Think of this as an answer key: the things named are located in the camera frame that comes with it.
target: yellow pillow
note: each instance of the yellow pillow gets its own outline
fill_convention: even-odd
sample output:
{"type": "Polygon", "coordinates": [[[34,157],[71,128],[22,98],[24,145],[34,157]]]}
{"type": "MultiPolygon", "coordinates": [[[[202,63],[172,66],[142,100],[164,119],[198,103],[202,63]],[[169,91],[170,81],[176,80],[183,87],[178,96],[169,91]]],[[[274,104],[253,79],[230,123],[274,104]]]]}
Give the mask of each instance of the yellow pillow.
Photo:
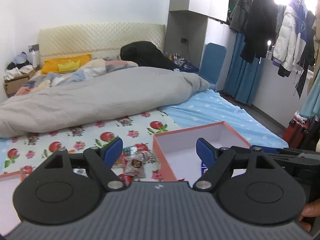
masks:
{"type": "Polygon", "coordinates": [[[77,62],[74,61],[69,61],[65,64],[57,64],[58,65],[58,69],[59,69],[59,73],[69,73],[69,72],[73,72],[76,71],[78,68],[80,68],[80,60],[78,60],[77,62]]]}
{"type": "Polygon", "coordinates": [[[49,72],[68,73],[68,72],[60,72],[60,70],[58,68],[58,64],[65,65],[69,62],[76,63],[76,62],[80,61],[80,64],[78,66],[78,68],[79,68],[82,65],[88,63],[91,59],[91,56],[92,56],[91,54],[85,54],[85,55],[81,55],[81,56],[77,56],[77,57],[47,59],[44,61],[44,66],[42,68],[42,74],[48,74],[49,72]]]}

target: blue and white jacket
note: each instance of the blue and white jacket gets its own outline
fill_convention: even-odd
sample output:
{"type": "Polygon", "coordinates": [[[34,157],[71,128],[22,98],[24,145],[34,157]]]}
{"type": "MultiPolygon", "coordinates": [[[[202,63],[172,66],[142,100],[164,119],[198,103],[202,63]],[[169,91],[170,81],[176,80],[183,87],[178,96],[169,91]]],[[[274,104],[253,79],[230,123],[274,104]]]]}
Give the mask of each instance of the blue and white jacket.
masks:
{"type": "Polygon", "coordinates": [[[273,65],[291,71],[300,60],[307,41],[306,15],[300,0],[291,0],[284,11],[279,37],[273,50],[273,65]]]}

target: finger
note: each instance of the finger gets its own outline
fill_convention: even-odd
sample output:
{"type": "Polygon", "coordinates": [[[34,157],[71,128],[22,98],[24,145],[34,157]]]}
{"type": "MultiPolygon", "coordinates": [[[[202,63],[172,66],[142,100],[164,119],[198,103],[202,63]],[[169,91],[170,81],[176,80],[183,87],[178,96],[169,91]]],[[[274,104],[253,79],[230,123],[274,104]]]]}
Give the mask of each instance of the finger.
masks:
{"type": "Polygon", "coordinates": [[[299,224],[303,227],[304,230],[310,232],[311,231],[311,225],[306,223],[306,222],[303,222],[303,221],[300,221],[299,224]]]}
{"type": "Polygon", "coordinates": [[[305,205],[305,207],[302,211],[302,215],[304,217],[320,216],[320,199],[317,199],[316,201],[313,201],[313,202],[305,205]]]}

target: wooden nightstand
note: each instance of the wooden nightstand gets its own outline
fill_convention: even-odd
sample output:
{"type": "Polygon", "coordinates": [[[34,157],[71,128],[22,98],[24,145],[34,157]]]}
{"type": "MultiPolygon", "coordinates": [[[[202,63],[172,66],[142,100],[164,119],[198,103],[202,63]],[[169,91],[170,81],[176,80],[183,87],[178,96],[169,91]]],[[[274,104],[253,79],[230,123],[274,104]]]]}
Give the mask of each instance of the wooden nightstand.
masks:
{"type": "Polygon", "coordinates": [[[8,97],[14,96],[18,89],[35,75],[35,73],[39,70],[39,67],[34,68],[33,70],[34,71],[30,71],[28,74],[22,74],[12,80],[4,81],[4,91],[8,97]]]}

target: headboard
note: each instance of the headboard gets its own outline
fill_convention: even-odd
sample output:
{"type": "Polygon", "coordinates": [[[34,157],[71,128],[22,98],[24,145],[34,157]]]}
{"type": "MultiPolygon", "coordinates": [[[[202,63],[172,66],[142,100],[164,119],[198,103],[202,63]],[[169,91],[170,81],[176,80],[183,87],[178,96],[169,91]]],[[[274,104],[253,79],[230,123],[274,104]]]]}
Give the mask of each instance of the headboard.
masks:
{"type": "Polygon", "coordinates": [[[149,23],[91,23],[39,31],[41,65],[45,59],[91,53],[92,58],[115,57],[122,46],[151,41],[164,51],[165,25],[149,23]]]}

